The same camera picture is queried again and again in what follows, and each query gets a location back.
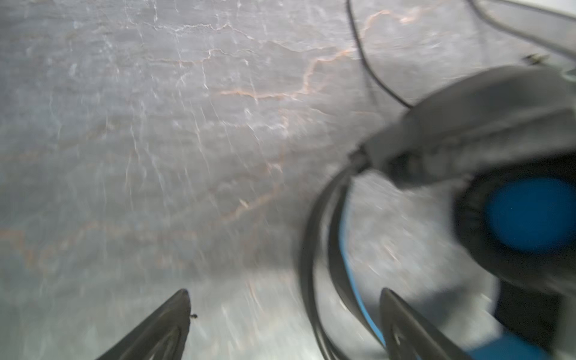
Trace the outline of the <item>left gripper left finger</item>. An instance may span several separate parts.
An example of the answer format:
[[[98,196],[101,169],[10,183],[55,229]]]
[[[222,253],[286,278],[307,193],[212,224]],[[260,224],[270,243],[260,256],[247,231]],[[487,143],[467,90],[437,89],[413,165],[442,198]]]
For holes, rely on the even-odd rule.
[[[98,360],[180,360],[190,323],[190,296],[180,289]]]

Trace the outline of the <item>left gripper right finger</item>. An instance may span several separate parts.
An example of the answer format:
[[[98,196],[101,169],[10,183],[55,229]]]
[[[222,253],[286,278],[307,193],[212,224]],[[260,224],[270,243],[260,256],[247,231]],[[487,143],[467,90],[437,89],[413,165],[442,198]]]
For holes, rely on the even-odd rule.
[[[379,309],[382,334],[390,359],[472,359],[393,290],[382,290]]]

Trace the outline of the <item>black gaming headphones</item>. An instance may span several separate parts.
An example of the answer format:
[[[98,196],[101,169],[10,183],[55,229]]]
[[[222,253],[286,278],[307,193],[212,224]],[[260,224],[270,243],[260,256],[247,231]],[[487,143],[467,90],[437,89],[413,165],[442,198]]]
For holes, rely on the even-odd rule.
[[[380,295],[393,289],[385,286],[375,305],[366,304],[345,243],[353,181],[369,170],[398,190],[432,191],[445,231],[496,279],[493,318],[502,333],[475,349],[459,346],[464,352],[472,359],[575,357],[573,72],[510,65],[459,79],[410,106],[351,154],[316,198],[300,254],[304,308],[325,359],[344,353],[326,333],[317,305],[321,241],[339,299],[389,358]],[[404,301],[440,330],[431,311]]]

